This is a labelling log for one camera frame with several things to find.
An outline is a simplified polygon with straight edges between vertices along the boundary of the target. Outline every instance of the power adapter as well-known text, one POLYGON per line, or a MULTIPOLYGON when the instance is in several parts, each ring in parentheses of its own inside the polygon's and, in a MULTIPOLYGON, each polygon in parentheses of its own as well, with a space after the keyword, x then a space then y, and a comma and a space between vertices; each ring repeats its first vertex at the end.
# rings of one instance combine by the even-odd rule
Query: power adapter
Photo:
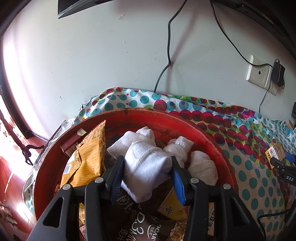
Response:
POLYGON ((281 87, 282 89, 285 88, 284 73, 285 67, 279 63, 279 59, 276 59, 274 61, 274 66, 271 71, 270 79, 273 83, 275 83, 278 87, 281 87))

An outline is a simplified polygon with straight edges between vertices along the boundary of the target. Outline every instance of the barcode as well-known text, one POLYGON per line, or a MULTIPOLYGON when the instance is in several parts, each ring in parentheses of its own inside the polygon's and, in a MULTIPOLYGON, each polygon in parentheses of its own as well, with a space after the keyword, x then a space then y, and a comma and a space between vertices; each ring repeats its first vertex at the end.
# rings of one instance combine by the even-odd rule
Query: barcode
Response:
POLYGON ((70 172, 70 169, 71 169, 71 164, 68 164, 68 165, 66 165, 66 167, 65 167, 65 170, 64 170, 64 172, 63 172, 63 174, 69 174, 69 172, 70 172))
POLYGON ((274 152, 273 149, 269 150, 271 157, 276 157, 276 153, 274 152))
POLYGON ((77 145, 78 145, 78 143, 76 142, 73 146, 71 146, 68 150, 65 151, 65 154, 68 157, 71 157, 72 154, 74 153, 74 151, 76 150, 77 145))

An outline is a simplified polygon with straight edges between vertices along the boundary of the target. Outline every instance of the yellow box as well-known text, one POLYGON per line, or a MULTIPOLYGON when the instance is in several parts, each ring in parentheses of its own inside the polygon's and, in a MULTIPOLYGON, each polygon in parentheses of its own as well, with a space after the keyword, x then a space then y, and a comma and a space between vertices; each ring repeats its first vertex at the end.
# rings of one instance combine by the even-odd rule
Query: yellow box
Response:
POLYGON ((284 152, 284 149, 283 149, 283 146, 281 143, 276 143, 276 144, 273 144, 266 152, 265 152, 265 155, 269 161, 269 164, 270 164, 270 159, 272 157, 275 157, 276 159, 278 159, 279 161, 283 160, 286 155, 285 155, 285 152, 284 152))
MULTIPOLYGON (((175 190, 172 188, 157 211, 172 220, 186 220, 188 219, 189 209, 190 206, 184 207, 178 201, 175 190)), ((211 236, 214 236, 214 219, 214 203, 209 203, 209 221, 207 233, 211 236)))

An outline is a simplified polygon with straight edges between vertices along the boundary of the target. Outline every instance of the white cloth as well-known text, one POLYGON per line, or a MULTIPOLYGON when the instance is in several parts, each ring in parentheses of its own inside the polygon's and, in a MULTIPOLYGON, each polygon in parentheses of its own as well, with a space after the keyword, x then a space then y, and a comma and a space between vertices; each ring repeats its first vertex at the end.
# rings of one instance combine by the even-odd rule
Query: white cloth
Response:
POLYGON ((218 181, 216 165, 204 152, 193 151, 191 153, 188 171, 192 177, 197 177, 208 185, 215 186, 218 181))
POLYGON ((169 178, 172 159, 161 148, 145 141, 131 144, 125 155, 121 187, 141 203, 151 198, 152 190, 169 178))
POLYGON ((125 156, 128 148, 131 146, 132 142, 135 141, 144 141, 152 146, 156 146, 153 130, 148 127, 143 127, 137 130, 136 133, 127 131, 118 141, 110 146, 107 151, 114 158, 125 156))
POLYGON ((184 162, 187 161, 187 154, 193 146, 193 142, 183 136, 172 139, 163 151, 171 156, 175 156, 180 167, 184 168, 184 162))

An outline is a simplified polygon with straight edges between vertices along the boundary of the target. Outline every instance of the yellow snack package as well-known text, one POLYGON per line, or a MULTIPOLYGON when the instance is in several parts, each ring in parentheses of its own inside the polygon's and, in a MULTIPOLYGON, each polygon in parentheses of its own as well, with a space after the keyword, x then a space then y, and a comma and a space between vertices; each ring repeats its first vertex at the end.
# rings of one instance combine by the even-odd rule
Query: yellow snack package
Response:
MULTIPOLYGON (((168 193, 157 211, 172 220, 186 220, 189 215, 189 206, 184 207, 178 200, 175 189, 168 193)), ((214 236, 214 203, 209 203, 208 235, 214 236)))
MULTIPOLYGON (((67 183, 73 187, 84 186, 103 175, 106 152, 105 123, 106 121, 100 123, 77 145, 74 155, 65 167, 61 187, 67 183)), ((79 204, 79 219, 80 225, 83 225, 85 207, 82 203, 79 204)))

